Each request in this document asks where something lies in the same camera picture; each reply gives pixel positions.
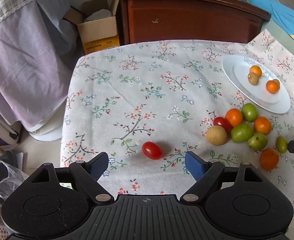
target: open cardboard box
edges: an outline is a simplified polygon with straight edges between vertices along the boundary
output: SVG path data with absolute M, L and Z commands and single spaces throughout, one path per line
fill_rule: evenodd
M 112 0 L 108 7 L 107 0 L 92 0 L 84 2 L 80 10 L 71 8 L 64 16 L 65 20 L 77 25 L 85 55 L 120 45 L 116 24 L 118 3 L 119 0 Z M 110 10 L 112 16 L 84 23 L 88 16 L 101 9 Z

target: red tomato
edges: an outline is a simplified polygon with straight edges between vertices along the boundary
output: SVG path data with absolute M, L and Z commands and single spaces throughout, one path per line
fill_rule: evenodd
M 227 133 L 230 133 L 230 131 L 232 129 L 230 122 L 228 122 L 223 117 L 216 117 L 213 121 L 213 125 L 219 125 L 219 126 L 223 127 Z
M 145 142 L 142 149 L 143 153 L 152 160 L 158 160 L 163 155 L 163 151 L 160 147 L 153 142 Z

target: white plate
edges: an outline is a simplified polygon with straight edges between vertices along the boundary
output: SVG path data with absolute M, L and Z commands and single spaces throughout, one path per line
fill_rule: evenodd
M 263 72 L 256 86 L 251 85 L 247 79 L 252 65 L 259 66 Z M 226 55 L 222 67 L 233 85 L 257 105 L 276 114 L 284 114 L 290 109 L 290 97 L 281 82 L 277 93 L 271 94 L 266 90 L 268 80 L 279 80 L 279 78 L 264 65 L 249 57 Z

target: plastic bag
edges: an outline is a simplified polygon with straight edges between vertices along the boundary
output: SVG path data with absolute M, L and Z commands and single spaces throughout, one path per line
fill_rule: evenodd
M 0 197 L 6 200 L 28 178 L 28 175 L 3 161 L 0 161 L 0 164 L 3 164 L 8 172 L 8 177 L 0 181 Z

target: pile of fruit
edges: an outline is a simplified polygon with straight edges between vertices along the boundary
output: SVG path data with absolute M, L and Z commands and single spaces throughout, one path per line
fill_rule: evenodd
M 235 143 L 247 142 L 247 145 L 260 151 L 268 144 L 267 136 L 271 131 L 271 123 L 266 117 L 258 116 L 256 107 L 247 103 L 241 111 L 236 108 L 227 111 L 225 117 L 216 117 L 213 126 L 206 133 L 207 141 L 213 145 L 223 145 L 228 141 L 228 135 Z M 276 140 L 278 152 L 287 152 L 287 141 L 282 136 Z M 267 171 L 273 170 L 279 161 L 279 155 L 274 148 L 265 149 L 259 158 L 260 166 Z
M 257 65 L 253 65 L 249 69 L 249 74 L 247 76 L 249 83 L 254 86 L 257 85 L 262 74 L 263 72 L 261 68 Z M 279 90 L 279 88 L 280 82 L 278 79 L 268 80 L 266 82 L 266 90 L 271 94 L 275 94 Z

